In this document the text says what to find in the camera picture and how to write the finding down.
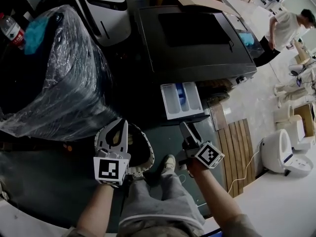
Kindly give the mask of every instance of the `wooden board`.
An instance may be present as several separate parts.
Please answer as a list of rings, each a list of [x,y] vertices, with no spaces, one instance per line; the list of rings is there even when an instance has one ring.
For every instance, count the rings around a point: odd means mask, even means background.
[[[227,181],[227,187],[228,189],[232,185],[232,169],[231,169],[231,162],[229,158],[229,152],[226,142],[226,136],[225,131],[223,129],[218,131],[219,138],[221,140],[221,147],[222,147],[222,153],[225,155],[224,157],[224,165],[225,165],[225,171],[226,171],[226,181]],[[234,197],[233,190],[229,193],[232,197]]]
[[[245,147],[243,146],[242,136],[241,136],[241,130],[239,122],[235,122],[236,127],[236,133],[237,133],[237,139],[239,144],[239,150],[240,150],[240,158],[241,158],[241,167],[242,167],[242,177],[244,178],[246,175],[246,156],[245,156]],[[243,180],[243,186],[246,187],[248,185],[247,178]]]
[[[243,123],[243,120],[239,120],[238,122],[240,125],[241,137],[242,137],[243,146],[245,149],[245,159],[246,159],[246,166],[247,166],[249,161],[250,161],[250,157],[249,157],[249,146],[248,146],[248,141],[247,141],[246,129],[245,129],[245,125]],[[248,166],[248,169],[247,169],[247,181],[248,181],[248,184],[250,184],[252,182],[251,166]]]
[[[226,137],[226,142],[227,142],[227,147],[228,147],[229,158],[231,162],[232,179],[235,180],[238,178],[238,176],[237,176],[236,159],[235,159],[231,132],[230,132],[229,127],[224,128],[224,131],[225,131],[225,137]],[[238,196],[238,182],[233,183],[233,191],[234,191],[233,192],[234,197]]]
[[[243,120],[243,123],[244,123],[245,129],[246,129],[246,136],[247,136],[248,147],[249,147],[249,157],[250,157],[250,160],[251,160],[251,158],[253,157],[254,151],[252,149],[252,142],[251,142],[251,137],[250,137],[250,130],[249,130],[249,126],[248,126],[248,120],[245,118]],[[254,180],[256,180],[255,161],[254,161],[254,159],[252,159],[252,161],[250,163],[250,167],[251,167],[251,172],[249,174],[251,174],[251,181],[253,182]]]
[[[237,177],[238,177],[238,179],[242,179],[243,176],[242,176],[241,155],[240,155],[240,148],[239,148],[235,123],[230,123],[229,129],[230,129],[231,135],[232,135],[235,160],[236,160],[236,168],[237,168]],[[238,181],[238,194],[242,194],[242,192],[243,192],[243,181],[239,180]]]
[[[243,193],[243,188],[255,180],[255,167],[253,161],[249,164],[253,156],[250,130],[246,119],[230,123],[217,133],[217,140],[219,141],[219,150],[225,155],[223,164],[224,179],[226,183],[224,187],[227,191],[232,186],[232,181],[238,180],[233,183],[230,195],[236,197]]]
[[[218,146],[218,149],[219,149],[219,151],[222,152],[223,150],[222,150],[221,140],[220,140],[220,138],[219,138],[219,132],[216,132],[216,138],[217,138],[217,146]],[[227,189],[227,181],[226,181],[226,170],[225,170],[224,161],[222,160],[220,164],[221,164],[221,166],[222,166],[222,175],[223,175],[223,180],[224,180],[224,189],[225,189],[226,191],[228,191],[228,189]]]

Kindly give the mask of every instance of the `shoe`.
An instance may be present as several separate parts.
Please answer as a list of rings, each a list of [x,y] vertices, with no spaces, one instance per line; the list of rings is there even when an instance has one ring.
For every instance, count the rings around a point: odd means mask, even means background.
[[[176,168],[176,158],[173,155],[167,155],[164,160],[164,168],[171,168],[173,171]]]
[[[141,173],[135,173],[132,175],[133,181],[143,180],[145,179],[143,172]]]
[[[281,108],[281,107],[282,107],[281,97],[278,97],[278,99],[277,99],[277,107],[278,107],[278,108]]]

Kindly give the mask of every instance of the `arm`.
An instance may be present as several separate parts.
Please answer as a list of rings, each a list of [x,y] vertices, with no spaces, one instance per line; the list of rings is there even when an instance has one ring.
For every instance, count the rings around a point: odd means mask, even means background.
[[[99,185],[91,201],[81,214],[77,229],[96,237],[103,237],[108,228],[114,189],[110,185]]]
[[[277,19],[276,17],[272,17],[270,19],[270,27],[269,27],[269,32],[270,32],[270,41],[269,41],[269,47],[271,50],[274,49],[276,43],[275,43],[275,28],[277,24]]]
[[[216,181],[209,169],[196,159],[188,167],[220,228],[223,229],[230,219],[242,214],[237,203]]]

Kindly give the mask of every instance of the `white floor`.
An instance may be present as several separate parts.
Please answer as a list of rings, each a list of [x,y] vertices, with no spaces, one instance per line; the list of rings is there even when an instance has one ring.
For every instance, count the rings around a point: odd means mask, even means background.
[[[253,33],[260,40],[269,29],[269,12],[263,9],[260,0],[227,0],[243,17]],[[273,111],[277,109],[277,98],[273,94],[273,87],[277,83],[287,83],[292,77],[288,66],[294,64],[296,54],[283,51],[271,63],[257,68],[258,72],[251,80],[238,85],[231,93],[230,99],[222,103],[228,123],[248,119],[254,152],[257,152],[261,139],[276,130],[273,121]],[[305,99],[295,101],[298,105]],[[256,173],[262,171],[261,156],[255,158]]]

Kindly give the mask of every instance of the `white cable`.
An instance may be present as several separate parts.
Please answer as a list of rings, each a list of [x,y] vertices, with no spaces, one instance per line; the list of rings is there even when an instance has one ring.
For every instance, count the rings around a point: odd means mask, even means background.
[[[255,155],[256,155],[257,153],[259,153],[259,151],[260,151],[259,147],[260,147],[260,144],[261,144],[262,141],[263,141],[263,139],[260,141],[260,143],[259,143],[259,145],[258,145],[258,151],[251,157],[250,162],[249,162],[248,165],[246,166],[246,169],[245,169],[245,170],[246,170],[245,177],[244,177],[244,178],[240,178],[240,179],[235,179],[235,180],[232,182],[232,185],[231,185],[231,187],[230,187],[228,193],[232,190],[232,187],[233,187],[233,184],[234,184],[235,181],[240,181],[240,180],[246,179],[246,177],[247,177],[247,168],[248,168],[248,166],[251,164],[251,161],[252,161],[252,159],[255,157]]]

